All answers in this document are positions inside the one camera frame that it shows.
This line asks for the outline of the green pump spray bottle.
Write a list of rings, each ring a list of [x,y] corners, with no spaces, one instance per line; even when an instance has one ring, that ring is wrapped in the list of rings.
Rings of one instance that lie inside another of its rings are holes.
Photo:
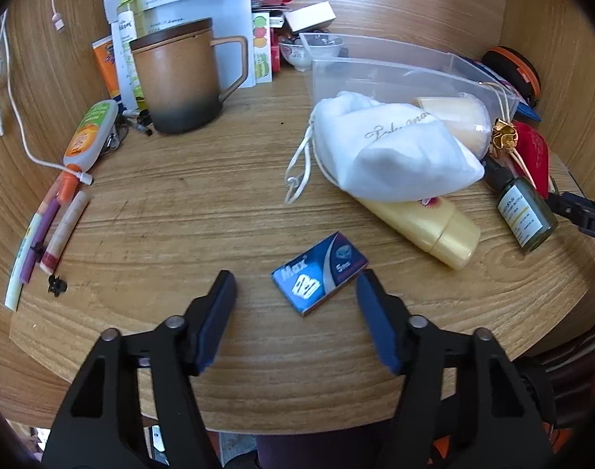
[[[516,177],[491,155],[482,159],[485,182],[497,195],[497,209],[524,254],[531,253],[552,235],[558,220],[531,183]]]

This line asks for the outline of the red fabric charm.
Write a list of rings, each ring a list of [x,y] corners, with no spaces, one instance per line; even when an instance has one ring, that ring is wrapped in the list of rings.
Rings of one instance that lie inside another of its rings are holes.
[[[513,121],[518,133],[516,151],[522,157],[536,190],[543,198],[549,195],[549,147],[537,130],[523,122]]]

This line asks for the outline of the gold cosmetic tube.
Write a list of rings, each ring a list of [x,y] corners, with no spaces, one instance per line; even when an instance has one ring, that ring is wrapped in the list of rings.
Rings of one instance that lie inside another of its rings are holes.
[[[357,201],[409,242],[453,270],[466,267],[479,244],[479,226],[443,197],[410,202],[360,198]]]

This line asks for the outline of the cream round lidded container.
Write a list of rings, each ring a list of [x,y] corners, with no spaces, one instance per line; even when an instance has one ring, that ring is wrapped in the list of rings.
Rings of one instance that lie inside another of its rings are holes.
[[[413,103],[443,122],[476,158],[486,155],[492,123],[486,106],[477,97],[468,93],[457,97],[416,97]]]

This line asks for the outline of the clear plastic storage bin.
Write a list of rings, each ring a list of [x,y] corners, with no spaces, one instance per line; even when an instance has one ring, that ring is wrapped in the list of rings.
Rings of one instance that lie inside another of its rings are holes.
[[[464,57],[413,43],[347,34],[336,58],[315,58],[310,70],[313,104],[341,91],[382,103],[410,103],[416,97],[468,93],[486,106],[491,119],[513,116],[519,100]]]

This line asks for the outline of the white drawstring pouch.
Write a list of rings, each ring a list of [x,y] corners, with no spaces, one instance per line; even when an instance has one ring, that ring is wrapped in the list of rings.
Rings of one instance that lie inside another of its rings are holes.
[[[449,195],[485,175],[479,159],[435,115],[349,91],[313,107],[284,173],[284,202],[302,195],[314,165],[352,197],[386,203]]]

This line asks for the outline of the blue Max staples box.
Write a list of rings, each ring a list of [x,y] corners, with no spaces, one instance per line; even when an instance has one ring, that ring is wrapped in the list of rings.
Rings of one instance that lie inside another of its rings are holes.
[[[341,232],[298,254],[271,273],[272,281],[302,316],[336,294],[368,265],[366,256]]]

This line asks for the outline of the black small clip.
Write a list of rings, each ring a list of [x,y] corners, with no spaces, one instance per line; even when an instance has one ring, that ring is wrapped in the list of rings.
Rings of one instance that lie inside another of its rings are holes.
[[[64,281],[60,276],[49,275],[48,277],[48,292],[53,294],[55,297],[59,297],[60,294],[68,290],[68,283]]]

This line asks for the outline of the purple marker pen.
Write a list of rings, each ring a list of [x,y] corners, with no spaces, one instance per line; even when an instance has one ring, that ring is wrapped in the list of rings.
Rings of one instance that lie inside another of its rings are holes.
[[[34,265],[41,260],[45,252],[44,240],[59,209],[60,203],[57,200],[57,197],[53,197],[50,199],[47,208],[43,209],[43,212],[41,213],[37,231],[31,239],[30,247],[21,270],[20,280],[23,285],[29,283],[32,270],[34,270]]]

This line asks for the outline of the pink white pen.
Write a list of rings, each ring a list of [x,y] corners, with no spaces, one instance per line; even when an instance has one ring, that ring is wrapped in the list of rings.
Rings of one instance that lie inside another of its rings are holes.
[[[65,210],[40,261],[40,268],[46,274],[52,275],[57,269],[62,253],[71,238],[71,233],[77,227],[78,221],[90,200],[91,196],[87,192],[78,192]]]

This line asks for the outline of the orange white glue bottle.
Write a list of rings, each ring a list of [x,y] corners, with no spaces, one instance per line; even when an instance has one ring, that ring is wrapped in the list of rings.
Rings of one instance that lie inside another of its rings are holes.
[[[105,141],[115,128],[118,105],[115,100],[101,100],[81,119],[63,155],[64,172],[59,176],[57,201],[69,204],[80,183],[91,185],[89,170],[97,161]]]

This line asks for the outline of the white rectangular box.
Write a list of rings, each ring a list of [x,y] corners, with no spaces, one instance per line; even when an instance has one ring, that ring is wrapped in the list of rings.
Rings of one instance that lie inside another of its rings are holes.
[[[336,13],[328,1],[284,13],[284,21],[293,33],[327,28],[335,20]]]

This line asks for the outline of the brown ceramic lidded mug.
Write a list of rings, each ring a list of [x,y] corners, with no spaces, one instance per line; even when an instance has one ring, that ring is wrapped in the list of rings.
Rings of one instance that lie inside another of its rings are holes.
[[[239,72],[221,88],[214,49],[229,43],[240,48]],[[130,48],[150,118],[163,134],[197,130],[216,119],[224,101],[248,78],[248,39],[214,37],[211,18],[134,39]]]

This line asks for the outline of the fruit pattern sticker box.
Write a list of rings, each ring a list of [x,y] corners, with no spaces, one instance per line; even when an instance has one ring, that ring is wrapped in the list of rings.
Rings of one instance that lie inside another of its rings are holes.
[[[270,14],[268,12],[253,13],[252,28],[256,84],[272,82]]]

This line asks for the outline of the stack of cards and booklets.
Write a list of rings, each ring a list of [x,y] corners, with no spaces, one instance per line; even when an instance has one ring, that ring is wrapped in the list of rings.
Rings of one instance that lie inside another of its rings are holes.
[[[289,12],[292,2],[293,0],[251,0],[252,14],[258,12],[268,12],[270,14],[273,74],[281,71],[279,30],[284,26],[284,13]]]

